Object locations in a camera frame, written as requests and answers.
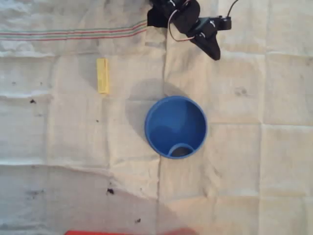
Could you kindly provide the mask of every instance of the yellow sponge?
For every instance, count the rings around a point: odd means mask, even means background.
[[[107,58],[97,59],[98,92],[109,94],[109,64]]]

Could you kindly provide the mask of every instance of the white cloth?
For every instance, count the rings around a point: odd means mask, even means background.
[[[201,16],[232,4],[199,2]],[[149,8],[0,3],[0,234],[313,235],[313,3],[239,1],[217,62],[146,28]],[[210,124],[203,148],[177,161],[143,133],[149,108],[172,94]]]

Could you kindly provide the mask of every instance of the blue cup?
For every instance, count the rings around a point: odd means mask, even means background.
[[[149,145],[171,159],[189,157],[205,140],[207,121],[201,107],[189,98],[169,96],[148,112],[145,135]]]

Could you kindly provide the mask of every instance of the wire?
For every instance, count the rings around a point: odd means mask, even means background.
[[[235,1],[233,2],[233,4],[231,5],[231,7],[230,7],[230,9],[229,9],[229,11],[228,11],[227,17],[229,17],[229,14],[230,14],[230,12],[231,12],[231,9],[233,8],[233,6],[235,5],[236,2],[238,2],[238,0],[235,0]]]
[[[190,2],[190,1],[191,1],[191,0],[186,0],[185,3],[184,3],[182,6],[186,6],[186,5],[188,4],[188,2]],[[172,31],[171,31],[171,21],[172,21],[173,16],[174,16],[177,12],[179,12],[179,11],[178,11],[178,10],[174,10],[174,11],[172,12],[170,18],[168,18],[168,22],[167,22],[167,27],[168,27],[168,29],[169,29],[169,31],[170,31],[171,37],[172,37],[176,42],[185,42],[185,41],[189,41],[189,40],[195,38],[195,37],[190,37],[190,38],[185,38],[185,39],[176,39],[176,38],[174,38],[174,36],[173,36],[173,34],[172,34]]]

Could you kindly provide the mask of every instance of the red object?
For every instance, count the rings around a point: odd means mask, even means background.
[[[112,233],[99,233],[99,232],[78,232],[68,231],[65,235],[131,235],[131,234],[112,234]],[[189,228],[182,228],[161,235],[197,235],[195,231]]]
[[[131,234],[109,234],[109,233],[96,233],[96,232],[68,231],[65,235],[131,235]]]

